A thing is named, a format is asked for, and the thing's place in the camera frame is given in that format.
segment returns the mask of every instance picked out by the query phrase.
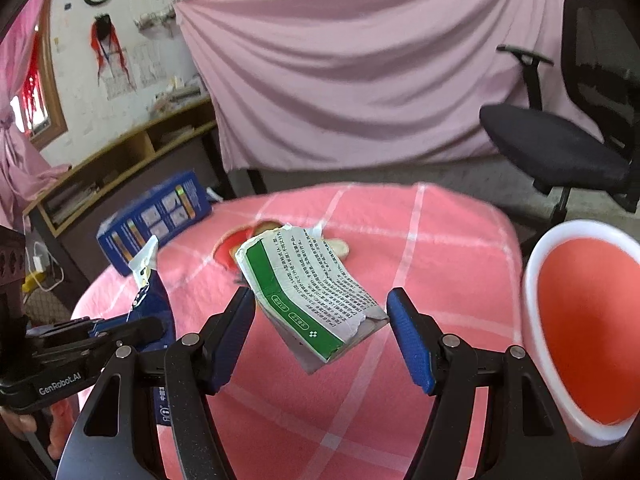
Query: hand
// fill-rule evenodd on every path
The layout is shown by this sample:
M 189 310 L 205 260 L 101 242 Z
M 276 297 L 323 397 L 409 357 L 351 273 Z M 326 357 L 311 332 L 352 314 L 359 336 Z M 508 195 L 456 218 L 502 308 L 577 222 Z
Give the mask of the hand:
M 50 407 L 53 422 L 49 432 L 49 448 L 47 452 L 53 460 L 59 460 L 62 450 L 74 426 L 74 415 L 68 400 L 60 400 Z M 0 416 L 11 433 L 20 438 L 23 433 L 34 433 L 36 421 L 31 415 L 16 415 L 0 407 Z

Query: concrete floor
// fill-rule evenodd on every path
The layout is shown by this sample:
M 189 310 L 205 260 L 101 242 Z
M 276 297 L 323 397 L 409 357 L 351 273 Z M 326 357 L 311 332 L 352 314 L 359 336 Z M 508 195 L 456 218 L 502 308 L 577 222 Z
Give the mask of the concrete floor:
M 244 171 L 233 172 L 230 177 L 238 195 L 252 193 Z M 365 170 L 293 173 L 265 170 L 262 177 L 270 192 L 325 182 L 434 182 L 486 202 L 516 206 L 545 217 L 550 215 L 561 192 L 560 189 L 555 189 L 549 197 L 543 196 L 532 187 L 532 179 L 499 155 L 449 164 L 389 166 Z M 640 240 L 640 214 L 626 213 L 606 193 L 573 190 L 568 209 L 568 219 L 600 220 Z

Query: mesh chair back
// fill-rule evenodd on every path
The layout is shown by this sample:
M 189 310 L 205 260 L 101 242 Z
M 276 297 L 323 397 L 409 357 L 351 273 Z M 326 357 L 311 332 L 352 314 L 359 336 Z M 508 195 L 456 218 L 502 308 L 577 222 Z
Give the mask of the mesh chair back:
M 562 27 L 562 77 L 569 98 L 595 121 L 606 145 L 631 160 L 634 109 L 616 74 L 640 76 L 640 47 L 611 0 L 565 0 Z

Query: black chair seat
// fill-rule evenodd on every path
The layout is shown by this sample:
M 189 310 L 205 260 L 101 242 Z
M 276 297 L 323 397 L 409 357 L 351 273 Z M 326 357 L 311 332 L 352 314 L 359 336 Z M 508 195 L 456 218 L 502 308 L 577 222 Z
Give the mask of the black chair seat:
M 480 109 L 480 123 L 501 154 L 548 186 L 622 192 L 629 163 L 576 124 L 508 104 Z

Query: wooden shelf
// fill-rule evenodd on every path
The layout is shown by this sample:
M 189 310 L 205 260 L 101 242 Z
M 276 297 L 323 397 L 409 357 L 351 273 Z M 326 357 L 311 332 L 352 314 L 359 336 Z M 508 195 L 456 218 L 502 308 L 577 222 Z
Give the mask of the wooden shelf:
M 120 135 L 113 142 L 109 143 L 103 149 L 89 156 L 85 160 L 83 160 L 77 166 L 71 168 L 71 170 L 67 171 L 64 175 L 60 177 L 60 179 L 49 189 L 44 190 L 36 200 L 31 202 L 23 211 L 23 214 L 28 215 L 33 209 L 40 206 L 40 208 L 44 211 L 46 209 L 46 204 L 44 202 L 55 196 L 57 192 L 62 191 L 65 187 L 69 186 L 73 182 L 79 182 L 85 180 L 90 182 L 91 180 L 95 180 L 97 174 L 97 167 L 100 166 L 100 169 L 104 173 L 105 168 L 108 169 L 110 166 L 114 166 L 116 169 L 118 166 L 131 166 L 131 168 L 126 169 L 123 174 L 129 173 L 130 169 L 136 167 L 141 162 L 144 162 L 146 158 L 152 156 L 154 152 L 153 143 L 151 140 L 151 136 L 156 136 L 158 132 L 165 132 L 167 129 L 171 129 L 174 126 L 174 123 L 185 125 L 184 118 L 194 117 L 199 120 L 199 124 L 192 125 L 195 128 L 199 128 L 208 124 L 210 120 L 213 120 L 213 106 L 211 103 L 211 97 L 206 96 L 201 99 L 197 99 L 192 101 L 191 103 L 164 114 L 162 116 L 158 116 L 157 118 L 148 121 L 144 124 L 140 124 L 133 128 L 132 130 Z M 132 164 L 127 164 L 128 160 L 137 159 L 138 162 Z
M 99 202 L 101 199 L 103 199 L 104 196 L 106 196 L 108 193 L 116 189 L 123 182 L 131 178 L 133 175 L 135 175 L 137 172 L 139 172 L 140 170 L 142 170 L 143 168 L 151 164 L 153 161 L 158 160 L 158 158 L 167 154 L 171 150 L 174 150 L 181 144 L 184 144 L 185 142 L 188 142 L 189 140 L 194 139 L 195 137 L 199 137 L 201 135 L 204 135 L 210 132 L 212 129 L 216 127 L 216 125 L 217 125 L 216 121 L 209 121 L 209 123 L 203 124 L 199 128 L 194 129 L 192 132 L 188 132 L 181 135 L 180 137 L 175 139 L 173 142 L 169 142 L 167 145 L 163 146 L 160 150 L 157 150 L 156 152 L 154 151 L 152 154 L 150 154 L 150 156 L 148 156 L 147 158 L 144 158 L 139 163 L 129 168 L 127 171 L 124 171 L 123 173 L 121 173 L 115 180 L 112 180 L 106 186 L 99 189 L 91 197 L 90 200 L 88 200 L 85 204 L 83 204 L 82 207 L 74 211 L 73 214 L 69 216 L 69 218 L 65 219 L 65 221 L 59 225 L 59 227 L 56 228 L 53 225 L 51 225 L 53 235 L 56 238 L 59 237 L 66 229 L 68 229 L 80 216 L 82 216 L 83 213 L 85 213 L 95 203 Z M 148 136 L 146 136 L 146 139 L 148 140 L 148 145 L 151 146 L 151 141 L 149 140 Z

